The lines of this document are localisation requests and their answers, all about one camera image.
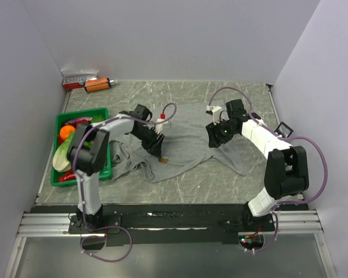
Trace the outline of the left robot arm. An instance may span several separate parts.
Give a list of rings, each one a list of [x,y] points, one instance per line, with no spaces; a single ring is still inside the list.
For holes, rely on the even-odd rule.
[[[115,117],[76,128],[67,151],[67,159],[75,173],[79,203],[77,217],[82,226],[96,233],[103,226],[103,205],[99,195],[99,174],[107,159],[110,142],[124,134],[132,134],[141,141],[143,149],[160,158],[164,135],[161,133],[168,118],[162,113],[151,122],[152,112],[143,105],[133,111],[122,111]]]

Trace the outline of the grey garment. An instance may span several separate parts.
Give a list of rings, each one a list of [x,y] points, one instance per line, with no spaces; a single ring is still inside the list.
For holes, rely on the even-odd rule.
[[[177,177],[207,160],[217,160],[237,174],[244,175],[242,160],[235,140],[210,148],[205,126],[211,116],[205,113],[205,103],[180,105],[176,115],[164,124],[162,156],[166,163],[147,153],[135,136],[123,135],[111,142],[112,179],[142,169],[150,183]]]

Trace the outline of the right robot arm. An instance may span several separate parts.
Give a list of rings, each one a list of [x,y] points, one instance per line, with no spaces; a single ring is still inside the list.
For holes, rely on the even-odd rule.
[[[240,99],[226,103],[227,119],[222,118],[223,111],[218,105],[206,107],[206,113],[212,116],[212,123],[206,125],[209,147],[218,148],[235,135],[241,135],[267,159],[264,187],[256,197],[246,202],[242,210],[243,227],[254,231],[277,203],[309,188],[306,150],[283,141],[279,134],[269,132],[258,114],[247,113]]]

